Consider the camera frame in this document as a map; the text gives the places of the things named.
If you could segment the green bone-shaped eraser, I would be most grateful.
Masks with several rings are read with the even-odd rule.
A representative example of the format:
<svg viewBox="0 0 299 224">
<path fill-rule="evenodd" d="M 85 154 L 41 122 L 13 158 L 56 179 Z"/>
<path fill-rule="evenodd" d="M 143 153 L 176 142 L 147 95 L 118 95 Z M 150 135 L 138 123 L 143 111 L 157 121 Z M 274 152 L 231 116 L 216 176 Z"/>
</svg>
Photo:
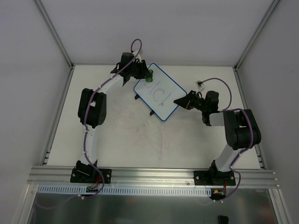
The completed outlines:
<svg viewBox="0 0 299 224">
<path fill-rule="evenodd" d="M 148 69 L 147 73 L 146 73 L 146 78 L 145 81 L 147 83 L 151 83 L 153 81 L 153 70 Z"/>
</svg>

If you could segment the blue framed whiteboard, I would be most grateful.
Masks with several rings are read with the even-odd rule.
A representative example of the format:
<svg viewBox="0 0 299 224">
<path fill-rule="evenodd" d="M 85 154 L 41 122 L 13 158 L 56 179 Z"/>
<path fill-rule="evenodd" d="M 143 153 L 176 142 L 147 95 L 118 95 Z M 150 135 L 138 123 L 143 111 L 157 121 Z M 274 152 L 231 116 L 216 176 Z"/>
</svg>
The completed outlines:
<svg viewBox="0 0 299 224">
<path fill-rule="evenodd" d="M 134 92 L 159 117 L 166 121 L 177 109 L 174 100 L 183 98 L 187 92 L 157 64 L 148 67 L 153 72 L 153 81 L 139 80 Z"/>
</svg>

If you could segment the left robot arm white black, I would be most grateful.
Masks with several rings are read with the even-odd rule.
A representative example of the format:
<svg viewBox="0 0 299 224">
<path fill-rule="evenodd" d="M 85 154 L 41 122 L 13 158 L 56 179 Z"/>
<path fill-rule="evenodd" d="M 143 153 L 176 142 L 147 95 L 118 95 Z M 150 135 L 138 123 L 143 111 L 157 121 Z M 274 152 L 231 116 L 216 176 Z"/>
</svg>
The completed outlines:
<svg viewBox="0 0 299 224">
<path fill-rule="evenodd" d="M 137 50 L 124 52 L 121 61 L 110 72 L 107 80 L 95 90 L 82 90 L 78 117 L 83 127 L 83 150 L 72 170 L 70 182 L 92 183 L 103 179 L 96 167 L 99 128 L 107 116 L 107 95 L 112 90 L 124 86 L 131 77 L 150 82 L 153 77 L 153 72 L 148 69 Z"/>
</svg>

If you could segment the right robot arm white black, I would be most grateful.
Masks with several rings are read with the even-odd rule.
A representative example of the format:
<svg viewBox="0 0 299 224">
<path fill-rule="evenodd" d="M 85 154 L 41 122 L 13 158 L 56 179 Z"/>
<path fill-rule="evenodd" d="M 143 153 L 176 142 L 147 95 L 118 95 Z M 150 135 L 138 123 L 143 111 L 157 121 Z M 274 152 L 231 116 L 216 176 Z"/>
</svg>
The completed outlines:
<svg viewBox="0 0 299 224">
<path fill-rule="evenodd" d="M 250 109 L 218 110 L 219 93 L 208 91 L 203 98 L 195 91 L 174 100 L 187 109 L 201 111 L 206 126 L 222 126 L 226 145 L 220 156 L 213 160 L 207 171 L 194 171 L 196 186 L 235 186 L 234 164 L 247 150 L 261 142 L 261 132 Z"/>
</svg>

